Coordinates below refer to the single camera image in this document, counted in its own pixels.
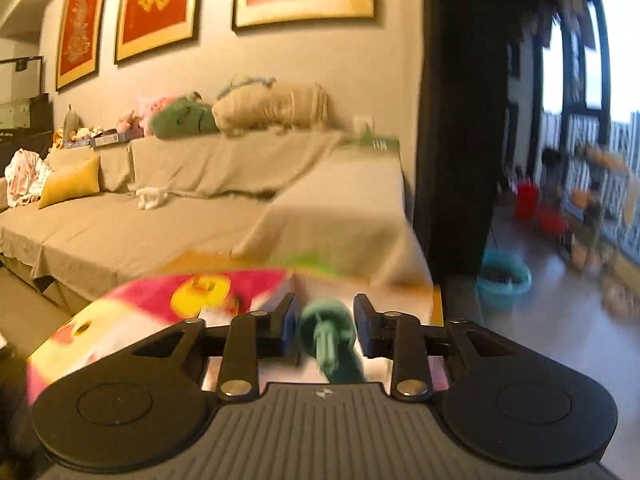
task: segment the red bucket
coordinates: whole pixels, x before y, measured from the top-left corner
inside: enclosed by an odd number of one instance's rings
[[[516,202],[516,212],[514,218],[518,220],[531,220],[538,206],[538,196],[540,188],[523,182],[518,184],[518,199]]]

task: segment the sofa backrest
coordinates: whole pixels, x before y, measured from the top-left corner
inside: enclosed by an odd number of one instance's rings
[[[249,132],[175,140],[155,137],[100,148],[51,152],[53,171],[100,156],[100,190],[159,187],[213,196],[236,191],[277,192],[289,186],[351,136],[340,131]]]

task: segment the sofa seat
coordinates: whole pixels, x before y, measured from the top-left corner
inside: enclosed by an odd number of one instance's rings
[[[266,205],[250,198],[171,197],[140,211],[130,194],[100,194],[0,214],[0,253],[88,301],[153,273],[187,250],[229,254]]]

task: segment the black circular disc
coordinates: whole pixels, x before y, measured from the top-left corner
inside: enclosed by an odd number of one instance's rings
[[[98,361],[53,383],[33,405],[47,452],[74,469],[117,473],[185,449],[204,428],[209,407],[200,387],[164,361],[120,368]]]
[[[485,358],[450,387],[442,414],[471,450],[522,468],[599,458],[618,421],[600,384],[534,356]]]

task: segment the metal screw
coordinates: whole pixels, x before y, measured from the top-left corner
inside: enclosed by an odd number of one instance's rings
[[[427,393],[429,391],[429,387],[422,381],[407,379],[406,381],[398,383],[396,390],[399,394],[406,397],[418,397]]]
[[[220,386],[220,391],[228,397],[240,397],[251,391],[251,384],[241,380],[227,381]]]

